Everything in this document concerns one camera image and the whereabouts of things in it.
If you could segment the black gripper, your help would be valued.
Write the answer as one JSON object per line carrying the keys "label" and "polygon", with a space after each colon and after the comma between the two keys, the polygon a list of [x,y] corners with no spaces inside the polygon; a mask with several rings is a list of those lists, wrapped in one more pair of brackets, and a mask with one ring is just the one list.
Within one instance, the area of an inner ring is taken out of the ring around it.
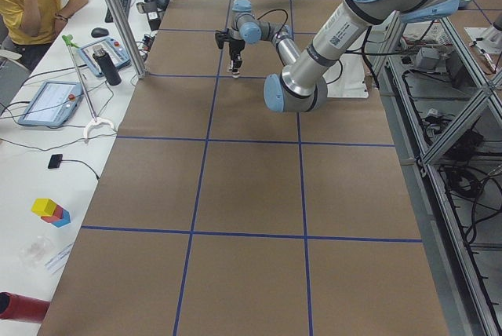
{"label": "black gripper", "polygon": [[241,39],[229,38],[229,53],[231,61],[234,61],[234,69],[239,70],[242,66],[241,52],[246,47],[246,42]]}

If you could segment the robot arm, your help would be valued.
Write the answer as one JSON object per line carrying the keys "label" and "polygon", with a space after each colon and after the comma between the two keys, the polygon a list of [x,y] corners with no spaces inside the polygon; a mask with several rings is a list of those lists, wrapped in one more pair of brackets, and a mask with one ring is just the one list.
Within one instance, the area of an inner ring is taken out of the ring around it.
{"label": "robot arm", "polygon": [[458,10],[460,0],[342,0],[304,50],[288,28],[258,20],[249,0],[234,0],[231,26],[215,34],[218,47],[229,45],[229,71],[238,77],[247,44],[269,41],[284,67],[264,83],[264,101],[275,112],[309,112],[320,108],[328,88],[323,75],[369,27],[397,12],[405,24],[437,20]]}

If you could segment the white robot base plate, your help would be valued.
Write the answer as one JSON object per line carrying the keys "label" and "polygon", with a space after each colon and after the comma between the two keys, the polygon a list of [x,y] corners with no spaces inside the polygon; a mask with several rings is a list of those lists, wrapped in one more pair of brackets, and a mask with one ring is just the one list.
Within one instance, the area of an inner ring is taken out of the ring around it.
{"label": "white robot base plate", "polygon": [[366,99],[365,67],[360,56],[344,54],[324,75],[329,98]]}

